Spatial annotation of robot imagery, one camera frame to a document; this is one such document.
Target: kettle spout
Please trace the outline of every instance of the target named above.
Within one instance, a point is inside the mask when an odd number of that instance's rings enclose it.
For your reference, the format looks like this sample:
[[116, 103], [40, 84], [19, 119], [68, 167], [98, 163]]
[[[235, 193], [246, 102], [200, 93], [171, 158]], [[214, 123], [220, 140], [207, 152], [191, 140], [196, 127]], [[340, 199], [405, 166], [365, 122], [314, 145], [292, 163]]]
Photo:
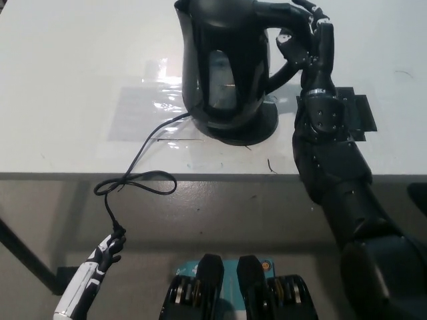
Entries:
[[178, 0], [173, 6], [175, 7], [176, 11], [188, 14], [189, 2], [190, 0]]

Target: robotic arm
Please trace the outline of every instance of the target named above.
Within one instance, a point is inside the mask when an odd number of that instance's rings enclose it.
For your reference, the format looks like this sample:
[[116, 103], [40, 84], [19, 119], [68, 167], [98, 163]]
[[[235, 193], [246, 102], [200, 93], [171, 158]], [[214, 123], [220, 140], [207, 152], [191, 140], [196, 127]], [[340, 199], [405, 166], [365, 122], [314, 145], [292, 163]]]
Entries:
[[121, 259], [117, 253], [123, 249], [125, 232], [125, 229], [118, 229], [106, 237], [80, 265], [55, 310], [53, 320], [86, 320], [105, 273]]
[[333, 25], [312, 3], [294, 3], [312, 14], [313, 30], [310, 58], [302, 68], [294, 159], [342, 251], [347, 298], [363, 319], [425, 319], [426, 249], [395, 225], [370, 189], [370, 168], [346, 128], [344, 104], [331, 79]]

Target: table leg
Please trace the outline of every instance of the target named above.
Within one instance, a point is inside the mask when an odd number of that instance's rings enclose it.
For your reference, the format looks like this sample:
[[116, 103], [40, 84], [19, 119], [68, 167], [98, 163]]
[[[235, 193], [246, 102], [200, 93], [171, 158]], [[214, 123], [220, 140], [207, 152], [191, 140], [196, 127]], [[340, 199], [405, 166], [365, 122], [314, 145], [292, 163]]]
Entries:
[[54, 295], [62, 295], [68, 283], [62, 281], [16, 236], [16, 234], [0, 219], [0, 242], [34, 274]]

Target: kettle handle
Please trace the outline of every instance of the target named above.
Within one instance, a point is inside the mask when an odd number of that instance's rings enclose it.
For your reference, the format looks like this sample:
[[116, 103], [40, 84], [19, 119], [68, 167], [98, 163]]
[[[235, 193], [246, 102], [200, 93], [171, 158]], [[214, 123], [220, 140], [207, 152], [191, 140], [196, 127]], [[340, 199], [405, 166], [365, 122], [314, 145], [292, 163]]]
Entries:
[[280, 28], [282, 39], [286, 39], [284, 36], [288, 36], [287, 39], [295, 39], [293, 43], [285, 44], [280, 43], [278, 38], [278, 47], [288, 62], [268, 79], [266, 93], [271, 93], [287, 83], [300, 69], [297, 61], [293, 63], [289, 61], [287, 53], [290, 47], [293, 49], [293, 56], [297, 55], [301, 60], [305, 59], [304, 53], [310, 52], [312, 46], [310, 14], [289, 3], [254, 1], [253, 4], [258, 21], [264, 29]]

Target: floor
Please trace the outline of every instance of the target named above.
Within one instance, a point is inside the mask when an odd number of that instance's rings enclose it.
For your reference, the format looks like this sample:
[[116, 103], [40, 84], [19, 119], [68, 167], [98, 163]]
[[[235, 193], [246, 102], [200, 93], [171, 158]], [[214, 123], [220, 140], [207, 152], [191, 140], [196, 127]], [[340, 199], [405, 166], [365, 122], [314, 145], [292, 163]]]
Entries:
[[[0, 216], [52, 269], [79, 265], [110, 232], [103, 201], [84, 182], [0, 182]], [[375, 193], [407, 231], [427, 241], [427, 219], [405, 184]], [[168, 197], [126, 187], [111, 206], [127, 228], [88, 319], [157, 319], [175, 268], [204, 253], [272, 257], [276, 274], [308, 284], [320, 320], [355, 319], [343, 298], [339, 253], [321, 210], [295, 183], [182, 182]], [[0, 245], [0, 319], [51, 319], [59, 300]]]

